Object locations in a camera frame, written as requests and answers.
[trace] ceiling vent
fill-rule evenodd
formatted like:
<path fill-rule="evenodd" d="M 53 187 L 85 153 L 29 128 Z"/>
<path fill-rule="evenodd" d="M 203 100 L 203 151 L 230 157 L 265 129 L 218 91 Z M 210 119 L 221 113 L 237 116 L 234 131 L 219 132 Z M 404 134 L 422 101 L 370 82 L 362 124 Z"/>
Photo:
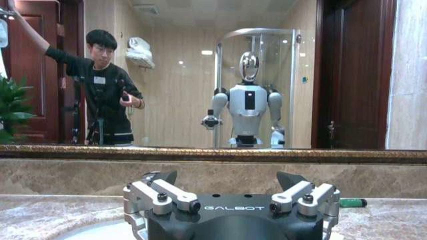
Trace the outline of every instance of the ceiling vent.
<path fill-rule="evenodd" d="M 150 14 L 153 16 L 159 16 L 159 9 L 158 6 L 154 4 L 139 4 L 134 5 L 134 8 L 142 13 L 142 14 Z"/>

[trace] person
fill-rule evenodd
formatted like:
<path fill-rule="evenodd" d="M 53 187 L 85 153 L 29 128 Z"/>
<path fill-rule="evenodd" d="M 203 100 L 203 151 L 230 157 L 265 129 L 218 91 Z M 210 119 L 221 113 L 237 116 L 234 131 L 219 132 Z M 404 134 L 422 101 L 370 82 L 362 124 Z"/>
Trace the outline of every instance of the person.
<path fill-rule="evenodd" d="M 93 30 L 86 36 L 91 58 L 74 56 L 54 48 L 34 30 L 18 11 L 15 0 L 9 0 L 9 6 L 10 10 L 17 12 L 15 19 L 34 40 L 39 51 L 54 58 L 59 64 L 67 64 L 67 75 L 79 78 L 81 83 L 85 84 L 89 126 L 95 126 L 94 123 L 101 117 L 105 119 L 105 145 L 130 145 L 134 134 L 126 109 L 127 107 L 143 109 L 146 103 L 130 75 L 111 63 L 118 48 L 115 37 L 106 30 Z M 95 141 L 99 141 L 99 132 L 97 128 Z"/>

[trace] white robot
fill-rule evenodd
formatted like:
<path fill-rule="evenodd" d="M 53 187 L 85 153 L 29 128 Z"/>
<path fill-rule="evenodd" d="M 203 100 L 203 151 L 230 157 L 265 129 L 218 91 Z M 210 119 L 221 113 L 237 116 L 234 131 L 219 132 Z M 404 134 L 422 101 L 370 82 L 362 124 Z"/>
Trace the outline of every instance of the white robot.
<path fill-rule="evenodd" d="M 213 97 L 213 107 L 207 110 L 207 116 L 202 120 L 202 125 L 209 130 L 214 130 L 218 125 L 223 124 L 221 113 L 229 103 L 229 110 L 233 117 L 234 134 L 229 141 L 230 144 L 239 148 L 253 148 L 254 145 L 262 144 L 259 135 L 261 122 L 270 107 L 270 117 L 273 123 L 271 147 L 283 148 L 286 144 L 286 130 L 279 125 L 282 113 L 282 95 L 273 89 L 267 90 L 255 84 L 257 74 L 259 72 L 259 58 L 247 51 L 241 58 L 239 70 L 242 83 L 230 89 L 217 89 Z"/>

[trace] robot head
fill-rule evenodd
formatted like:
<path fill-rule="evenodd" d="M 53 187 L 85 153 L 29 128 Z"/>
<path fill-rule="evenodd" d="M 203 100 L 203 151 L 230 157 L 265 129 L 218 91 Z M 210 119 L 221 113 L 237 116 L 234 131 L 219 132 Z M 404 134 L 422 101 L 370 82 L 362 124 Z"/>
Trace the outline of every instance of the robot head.
<path fill-rule="evenodd" d="M 247 82 L 254 82 L 259 72 L 261 61 L 259 57 L 250 51 L 243 53 L 239 63 L 242 79 Z"/>

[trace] logo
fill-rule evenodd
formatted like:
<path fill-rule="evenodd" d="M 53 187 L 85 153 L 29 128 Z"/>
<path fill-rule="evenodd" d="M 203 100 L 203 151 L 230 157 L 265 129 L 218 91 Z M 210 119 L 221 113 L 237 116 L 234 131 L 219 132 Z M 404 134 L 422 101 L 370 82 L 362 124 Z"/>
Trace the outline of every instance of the logo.
<path fill-rule="evenodd" d="M 206 206 L 205 210 L 226 210 L 226 211 L 262 211 L 266 207 L 265 206 Z"/>

